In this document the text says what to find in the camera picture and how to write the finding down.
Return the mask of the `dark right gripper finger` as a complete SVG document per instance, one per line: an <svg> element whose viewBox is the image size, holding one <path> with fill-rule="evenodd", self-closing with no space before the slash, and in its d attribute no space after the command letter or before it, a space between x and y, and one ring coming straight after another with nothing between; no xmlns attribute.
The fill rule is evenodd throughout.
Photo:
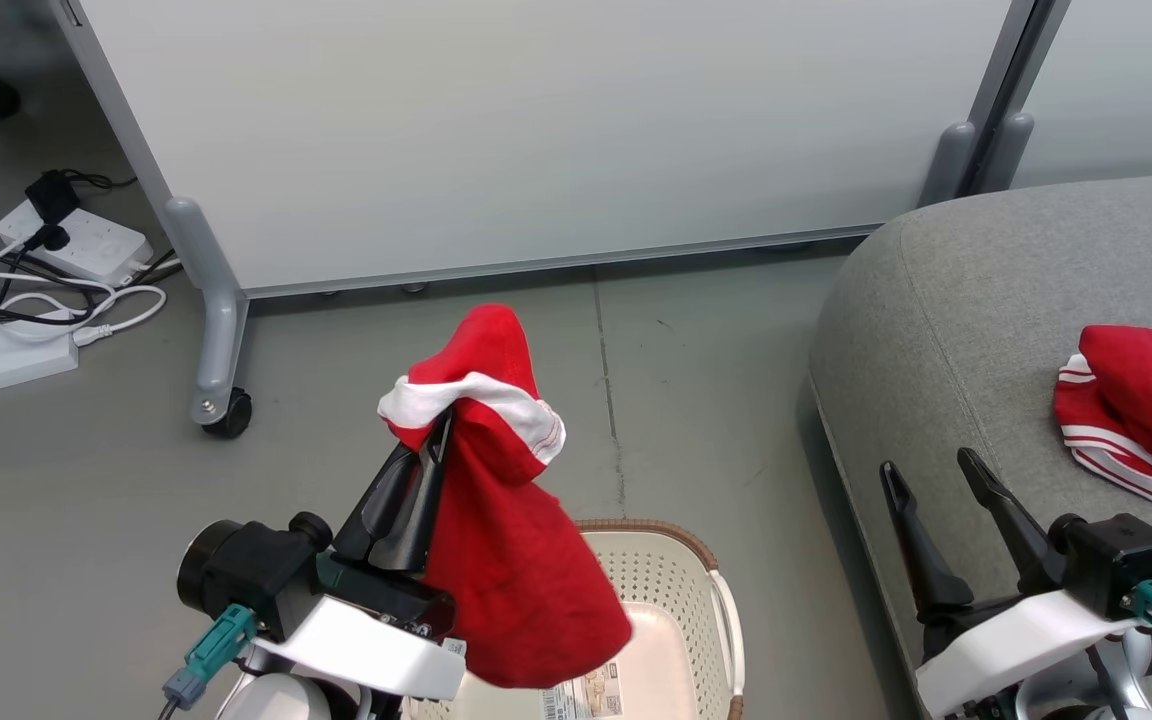
<svg viewBox="0 0 1152 720"><path fill-rule="evenodd" d="M975 501L995 521L1011 564L1018 570L1020 593L1033 596L1059 591L1064 577L1066 558L1053 546L1046 530L992 473L977 450L961 447L956 460Z"/></svg>
<svg viewBox="0 0 1152 720"><path fill-rule="evenodd" d="M918 502L902 473L893 462L879 467L884 498L905 566L916 619L919 623L938 623L954 612L973 605L973 592L965 579L952 573L918 515Z"/></svg>

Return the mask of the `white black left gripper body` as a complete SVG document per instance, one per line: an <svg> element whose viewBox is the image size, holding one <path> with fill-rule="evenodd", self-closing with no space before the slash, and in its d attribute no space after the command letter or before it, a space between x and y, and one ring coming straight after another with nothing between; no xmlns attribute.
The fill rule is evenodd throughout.
<svg viewBox="0 0 1152 720"><path fill-rule="evenodd" d="M320 553L316 569L300 624L282 642L257 638L256 647L370 691L453 700L467 660L444 644L456 621L450 593L338 553Z"/></svg>

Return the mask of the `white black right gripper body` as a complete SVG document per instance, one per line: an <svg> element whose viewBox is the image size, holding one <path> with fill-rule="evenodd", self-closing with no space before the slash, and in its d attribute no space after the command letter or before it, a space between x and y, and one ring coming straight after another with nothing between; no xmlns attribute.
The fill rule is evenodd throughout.
<svg viewBox="0 0 1152 720"><path fill-rule="evenodd" d="M973 626L916 670L916 692L931 717L946 717L1023 682L1106 635L1143 626L1139 617L1108 621L1066 591L1025 598Z"/></svg>

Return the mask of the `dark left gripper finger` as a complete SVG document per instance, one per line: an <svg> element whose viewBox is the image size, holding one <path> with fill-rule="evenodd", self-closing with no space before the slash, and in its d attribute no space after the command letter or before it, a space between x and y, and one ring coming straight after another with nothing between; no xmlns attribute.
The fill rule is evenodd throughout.
<svg viewBox="0 0 1152 720"><path fill-rule="evenodd" d="M402 509L391 535L381 541L381 568L397 573L425 573L445 484L445 457L454 429L454 414L445 410L431 425L429 438L416 452Z"/></svg>
<svg viewBox="0 0 1152 720"><path fill-rule="evenodd" d="M397 445L338 530L335 553L347 561L411 561L426 495L420 455Z"/></svg>

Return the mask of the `red garment wide white band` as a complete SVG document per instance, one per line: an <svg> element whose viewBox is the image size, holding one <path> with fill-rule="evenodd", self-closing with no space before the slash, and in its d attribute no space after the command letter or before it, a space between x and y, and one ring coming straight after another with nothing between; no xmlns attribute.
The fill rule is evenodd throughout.
<svg viewBox="0 0 1152 720"><path fill-rule="evenodd" d="M515 310L472 306L442 350L380 397L378 414L417 450L452 415L426 579L457 607L467 669L502 688L545 689L626 647L631 621L594 552L538 478L567 439L540 396Z"/></svg>

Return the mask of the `red garment thin white stripes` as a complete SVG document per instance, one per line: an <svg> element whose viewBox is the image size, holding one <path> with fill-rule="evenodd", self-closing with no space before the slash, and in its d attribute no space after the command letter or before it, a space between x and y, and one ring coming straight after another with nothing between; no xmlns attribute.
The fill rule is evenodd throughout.
<svg viewBox="0 0 1152 720"><path fill-rule="evenodd" d="M1152 328L1087 325L1053 415L1076 464L1152 502Z"/></svg>

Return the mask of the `grey fabric sofa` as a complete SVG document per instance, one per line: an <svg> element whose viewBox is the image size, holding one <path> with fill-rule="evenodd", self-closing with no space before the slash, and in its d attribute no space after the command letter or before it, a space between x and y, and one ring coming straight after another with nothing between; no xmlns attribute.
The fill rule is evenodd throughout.
<svg viewBox="0 0 1152 720"><path fill-rule="evenodd" d="M975 600L1018 570L957 465L977 450L1043 528L1152 502L1076 464L1053 415L1087 325L1152 328L1152 177L984 194L911 211L861 242L823 306L808 379L905 674L923 630L882 462Z"/></svg>

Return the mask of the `paper label sticker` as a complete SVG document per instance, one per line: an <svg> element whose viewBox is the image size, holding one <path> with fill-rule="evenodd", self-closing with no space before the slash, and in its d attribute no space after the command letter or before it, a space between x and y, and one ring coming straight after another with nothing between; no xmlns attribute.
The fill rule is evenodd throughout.
<svg viewBox="0 0 1152 720"><path fill-rule="evenodd" d="M617 662L544 689L543 720L626 720L626 691Z"/></svg>

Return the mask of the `grey partition leg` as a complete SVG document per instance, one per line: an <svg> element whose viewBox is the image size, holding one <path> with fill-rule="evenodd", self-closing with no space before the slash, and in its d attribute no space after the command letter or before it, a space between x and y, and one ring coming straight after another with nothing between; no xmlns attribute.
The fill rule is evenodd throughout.
<svg viewBox="0 0 1152 720"><path fill-rule="evenodd" d="M204 334L189 415L197 425L227 414L228 397L238 387L236 373L250 300L196 200L173 197L164 204L173 249L189 281L204 301Z"/></svg>

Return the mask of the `white laundry basket brown rim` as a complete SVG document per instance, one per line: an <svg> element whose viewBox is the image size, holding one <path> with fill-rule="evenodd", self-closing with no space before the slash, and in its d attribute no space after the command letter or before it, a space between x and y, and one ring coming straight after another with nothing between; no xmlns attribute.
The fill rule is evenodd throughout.
<svg viewBox="0 0 1152 720"><path fill-rule="evenodd" d="M655 520L585 520L579 530L634 628L617 662L623 720L742 720L745 647L717 556L684 528ZM541 691L475 676L452 702L404 702L402 720L543 720Z"/></svg>

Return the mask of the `grey partition foot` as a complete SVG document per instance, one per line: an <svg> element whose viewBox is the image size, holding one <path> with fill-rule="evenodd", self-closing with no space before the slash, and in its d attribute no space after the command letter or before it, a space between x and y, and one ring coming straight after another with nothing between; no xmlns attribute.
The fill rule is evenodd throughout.
<svg viewBox="0 0 1152 720"><path fill-rule="evenodd" d="M993 194L1009 190L1034 127L1036 118L1025 111L1007 115L998 123L986 159L980 164L975 191Z"/></svg>
<svg viewBox="0 0 1152 720"><path fill-rule="evenodd" d="M968 164L972 160L975 141L977 128L969 120L952 124L941 132L916 204L919 209L957 197Z"/></svg>

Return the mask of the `white square power strip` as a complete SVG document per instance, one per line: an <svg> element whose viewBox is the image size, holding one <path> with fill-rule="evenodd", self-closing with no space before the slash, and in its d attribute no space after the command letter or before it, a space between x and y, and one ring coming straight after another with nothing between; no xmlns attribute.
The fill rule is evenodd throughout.
<svg viewBox="0 0 1152 720"><path fill-rule="evenodd" d="M82 281L123 287L147 270L154 258L145 234L109 222L91 211L76 209L59 227L67 233L65 247L55 251L37 247L28 255ZM31 202L23 200L0 219L0 238L3 245L20 249L41 228L44 223Z"/></svg>

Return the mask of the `white long power strip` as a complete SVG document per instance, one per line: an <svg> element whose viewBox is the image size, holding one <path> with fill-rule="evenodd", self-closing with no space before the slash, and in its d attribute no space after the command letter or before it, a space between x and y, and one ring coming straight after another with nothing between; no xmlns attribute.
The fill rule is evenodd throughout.
<svg viewBox="0 0 1152 720"><path fill-rule="evenodd" d="M71 372L78 348L67 332L32 323L6 323L0 327L0 389Z"/></svg>

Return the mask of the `large white partition panel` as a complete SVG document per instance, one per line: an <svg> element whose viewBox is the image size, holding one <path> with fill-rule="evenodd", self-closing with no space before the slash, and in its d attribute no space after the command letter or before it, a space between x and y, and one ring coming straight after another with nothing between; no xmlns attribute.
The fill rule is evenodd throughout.
<svg viewBox="0 0 1152 720"><path fill-rule="evenodd" d="M1032 0L47 0L197 285L846 237L915 209Z"/></svg>

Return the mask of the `black power adapter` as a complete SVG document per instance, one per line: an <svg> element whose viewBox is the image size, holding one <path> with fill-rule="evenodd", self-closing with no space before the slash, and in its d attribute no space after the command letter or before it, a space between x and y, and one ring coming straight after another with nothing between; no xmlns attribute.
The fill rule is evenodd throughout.
<svg viewBox="0 0 1152 720"><path fill-rule="evenodd" d="M26 185L26 200L45 225L59 225L81 209L78 195L63 170L45 170Z"/></svg>

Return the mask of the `narrow white partition panel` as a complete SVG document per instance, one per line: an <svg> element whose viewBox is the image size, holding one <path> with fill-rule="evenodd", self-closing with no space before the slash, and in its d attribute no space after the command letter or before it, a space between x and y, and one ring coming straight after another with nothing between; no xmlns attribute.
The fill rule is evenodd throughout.
<svg viewBox="0 0 1152 720"><path fill-rule="evenodd" d="M1071 0L1023 109L1011 185L1152 176L1152 0Z"/></svg>

